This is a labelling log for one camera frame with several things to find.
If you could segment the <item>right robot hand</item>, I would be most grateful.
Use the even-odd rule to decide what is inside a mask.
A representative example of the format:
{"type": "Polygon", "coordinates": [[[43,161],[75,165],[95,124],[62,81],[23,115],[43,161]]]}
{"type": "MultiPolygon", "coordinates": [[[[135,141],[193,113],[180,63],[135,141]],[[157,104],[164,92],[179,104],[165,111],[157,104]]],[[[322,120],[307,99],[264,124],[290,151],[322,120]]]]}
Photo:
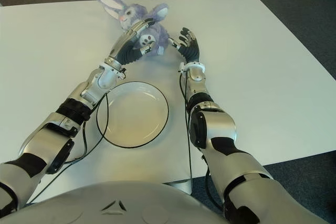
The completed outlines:
{"type": "Polygon", "coordinates": [[[168,42],[171,46],[176,48],[176,50],[185,58],[187,63],[189,62],[199,62],[199,46],[194,33],[188,28],[183,27],[180,31],[179,40],[177,42],[173,38],[168,38],[168,42]]]}

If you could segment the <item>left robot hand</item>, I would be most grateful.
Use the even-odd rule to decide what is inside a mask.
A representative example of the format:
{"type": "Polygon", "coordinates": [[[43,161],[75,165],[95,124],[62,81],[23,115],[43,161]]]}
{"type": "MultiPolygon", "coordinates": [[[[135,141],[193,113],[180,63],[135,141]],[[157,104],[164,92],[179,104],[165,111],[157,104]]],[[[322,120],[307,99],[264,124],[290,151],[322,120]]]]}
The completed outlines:
{"type": "Polygon", "coordinates": [[[154,42],[138,49],[135,49],[134,45],[139,40],[140,33],[154,24],[153,18],[143,19],[133,24],[113,45],[109,58],[116,60],[121,65],[127,65],[151,52],[155,45],[154,42]]]}

